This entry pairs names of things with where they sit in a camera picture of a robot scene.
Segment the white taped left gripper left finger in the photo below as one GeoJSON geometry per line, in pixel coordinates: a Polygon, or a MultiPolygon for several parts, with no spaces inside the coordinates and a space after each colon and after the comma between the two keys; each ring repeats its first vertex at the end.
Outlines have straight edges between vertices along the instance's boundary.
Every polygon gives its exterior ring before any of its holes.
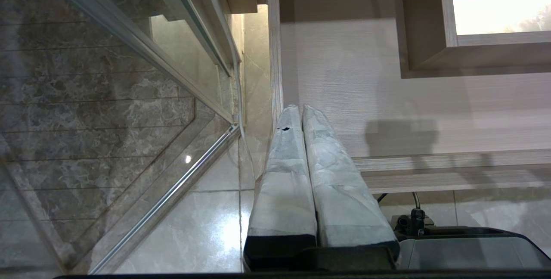
{"type": "Polygon", "coordinates": [[[243,260],[247,271],[288,270],[317,247],[317,220],[300,110],[281,112],[254,193],[243,260]]]}

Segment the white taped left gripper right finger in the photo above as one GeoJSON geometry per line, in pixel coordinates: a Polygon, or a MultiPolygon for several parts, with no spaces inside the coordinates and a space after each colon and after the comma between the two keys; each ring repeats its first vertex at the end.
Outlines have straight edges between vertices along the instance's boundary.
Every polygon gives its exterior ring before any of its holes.
{"type": "Polygon", "coordinates": [[[319,244],[383,246],[398,260],[397,237],[327,116],[304,105],[302,117],[319,244]]]}

